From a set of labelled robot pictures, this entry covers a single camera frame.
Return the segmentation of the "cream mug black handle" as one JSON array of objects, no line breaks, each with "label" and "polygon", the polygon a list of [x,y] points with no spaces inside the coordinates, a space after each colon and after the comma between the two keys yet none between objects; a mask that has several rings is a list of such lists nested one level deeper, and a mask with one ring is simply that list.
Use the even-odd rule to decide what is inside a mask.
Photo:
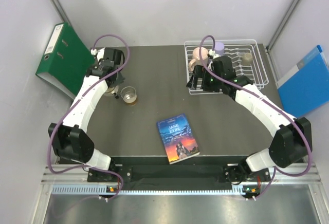
[{"label": "cream mug black handle", "polygon": [[117,85],[115,87],[108,88],[103,95],[106,97],[114,97],[115,99],[119,99],[119,86]]}]

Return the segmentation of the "cream and brown cup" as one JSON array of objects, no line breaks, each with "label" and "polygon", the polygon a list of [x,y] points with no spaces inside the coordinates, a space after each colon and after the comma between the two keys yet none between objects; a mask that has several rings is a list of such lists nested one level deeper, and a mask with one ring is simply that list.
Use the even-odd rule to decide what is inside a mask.
[{"label": "cream and brown cup", "polygon": [[126,105],[133,106],[137,103],[137,91],[132,86],[124,87],[120,95]]}]

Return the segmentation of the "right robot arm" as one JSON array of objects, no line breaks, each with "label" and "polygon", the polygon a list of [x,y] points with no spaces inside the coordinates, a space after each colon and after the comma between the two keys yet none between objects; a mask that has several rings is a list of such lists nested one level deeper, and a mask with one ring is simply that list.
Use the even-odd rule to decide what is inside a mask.
[{"label": "right robot arm", "polygon": [[189,89],[195,89],[198,79],[202,79],[202,91],[228,95],[254,115],[271,134],[269,148],[251,154],[239,163],[243,179],[251,181],[259,171],[270,167],[291,177],[293,174],[284,169],[312,155],[310,121],[283,111],[262,94],[247,76],[236,75],[230,57],[208,54],[202,60],[192,58],[187,62],[187,70],[191,74],[187,84]]}]

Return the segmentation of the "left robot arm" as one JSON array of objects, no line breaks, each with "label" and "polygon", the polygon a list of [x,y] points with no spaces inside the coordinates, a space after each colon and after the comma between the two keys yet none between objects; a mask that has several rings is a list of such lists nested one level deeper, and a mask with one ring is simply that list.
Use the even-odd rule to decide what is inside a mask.
[{"label": "left robot arm", "polygon": [[63,119],[52,140],[52,149],[56,156],[99,169],[99,175],[105,181],[116,177],[116,168],[110,156],[95,148],[87,135],[90,118],[101,97],[105,94],[119,99],[119,85],[125,80],[121,72],[97,83],[102,77],[117,70],[125,63],[122,50],[105,47],[95,50],[96,62],[87,70],[72,104],[73,110]]}]

